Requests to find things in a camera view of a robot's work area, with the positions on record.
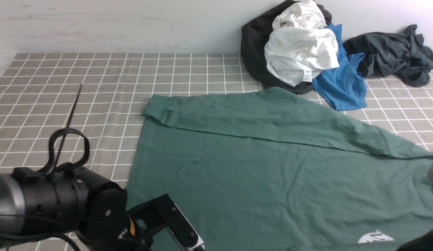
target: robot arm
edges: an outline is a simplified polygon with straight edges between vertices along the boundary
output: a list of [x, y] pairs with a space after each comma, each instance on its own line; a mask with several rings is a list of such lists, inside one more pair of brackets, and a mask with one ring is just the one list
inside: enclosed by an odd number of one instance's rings
[[63, 172], [17, 167], [0, 174], [0, 248], [75, 231], [91, 251], [150, 251], [153, 236], [167, 229], [182, 250], [204, 250], [167, 194], [126, 211], [126, 189], [87, 168], [60, 167]]

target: black clothing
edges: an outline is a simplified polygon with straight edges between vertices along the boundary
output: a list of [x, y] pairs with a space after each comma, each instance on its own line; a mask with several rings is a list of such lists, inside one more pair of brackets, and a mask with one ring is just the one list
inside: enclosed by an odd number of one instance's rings
[[[272, 33], [272, 21], [294, 3], [296, 2], [286, 0], [243, 25], [241, 56], [247, 71], [266, 88], [278, 86], [295, 94], [302, 94], [314, 90], [311, 82], [302, 82], [293, 87], [272, 75], [266, 68], [265, 59], [265, 45]], [[331, 24], [331, 14], [322, 5], [317, 6], [322, 11], [326, 24]]]
[[403, 34], [372, 32], [344, 42], [347, 54], [365, 53], [357, 69], [364, 77], [395, 74], [405, 84], [421, 87], [429, 83], [433, 69], [433, 52], [424, 46], [424, 37], [416, 35], [416, 24]]

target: white logo print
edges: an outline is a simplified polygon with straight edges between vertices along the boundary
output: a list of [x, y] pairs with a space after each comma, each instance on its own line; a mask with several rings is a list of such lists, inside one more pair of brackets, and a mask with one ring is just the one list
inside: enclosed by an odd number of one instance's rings
[[387, 242], [394, 241], [395, 239], [383, 234], [381, 231], [376, 230], [374, 233], [368, 233], [361, 237], [357, 243], [370, 243], [370, 242]]

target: yellow label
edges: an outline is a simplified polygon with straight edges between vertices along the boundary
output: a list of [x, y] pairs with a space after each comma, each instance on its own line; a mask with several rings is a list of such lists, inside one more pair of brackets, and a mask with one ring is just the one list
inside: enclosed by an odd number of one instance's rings
[[131, 233], [131, 235], [133, 235], [134, 236], [134, 234], [135, 234], [135, 228], [134, 228], [134, 223], [132, 222], [132, 220], [131, 220], [131, 218], [130, 218], [130, 224], [131, 224], [131, 226], [130, 226], [130, 233]]

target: pile of clothes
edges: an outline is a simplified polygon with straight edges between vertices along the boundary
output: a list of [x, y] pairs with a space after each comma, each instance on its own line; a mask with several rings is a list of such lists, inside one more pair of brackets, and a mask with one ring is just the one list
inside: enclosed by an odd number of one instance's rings
[[242, 27], [241, 56], [266, 88], [295, 94], [316, 90], [335, 110], [366, 107], [365, 77], [396, 75], [429, 83], [433, 52], [410, 25], [403, 34], [373, 32], [342, 44], [342, 25], [313, 0], [286, 0]]

